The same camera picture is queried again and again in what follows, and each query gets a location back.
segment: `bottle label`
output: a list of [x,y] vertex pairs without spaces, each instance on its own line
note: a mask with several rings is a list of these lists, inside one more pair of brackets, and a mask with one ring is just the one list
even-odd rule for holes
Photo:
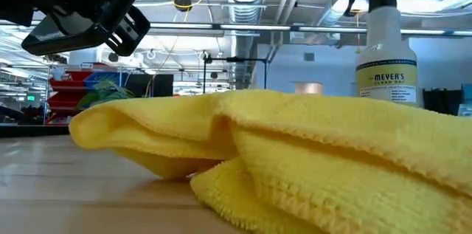
[[383,60],[357,66],[358,96],[416,104],[417,63]]

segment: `spray bottle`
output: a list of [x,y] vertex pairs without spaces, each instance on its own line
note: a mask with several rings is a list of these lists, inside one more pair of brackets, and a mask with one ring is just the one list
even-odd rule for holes
[[[345,16],[354,16],[349,0]],[[401,39],[397,0],[369,0],[367,48],[357,59],[360,97],[417,106],[417,57]]]

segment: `yellow microfiber cloth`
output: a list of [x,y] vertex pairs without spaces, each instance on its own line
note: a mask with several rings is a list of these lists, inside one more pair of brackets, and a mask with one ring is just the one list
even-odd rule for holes
[[472,120],[378,100],[239,91],[119,100],[70,124],[254,233],[472,233]]

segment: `wooden table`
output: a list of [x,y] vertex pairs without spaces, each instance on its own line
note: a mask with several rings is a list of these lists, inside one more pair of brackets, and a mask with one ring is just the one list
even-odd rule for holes
[[240,233],[188,183],[68,136],[0,140],[0,233]]

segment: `black stand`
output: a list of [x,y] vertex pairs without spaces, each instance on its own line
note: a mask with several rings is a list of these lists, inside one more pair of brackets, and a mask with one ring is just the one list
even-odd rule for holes
[[261,61],[264,63],[264,89],[267,89],[267,60],[258,59],[258,58],[239,58],[239,57],[229,57],[229,58],[212,58],[211,55],[204,56],[204,94],[205,94],[205,83],[207,81],[207,64],[211,64],[213,61],[226,61],[228,63],[240,63],[244,61]]

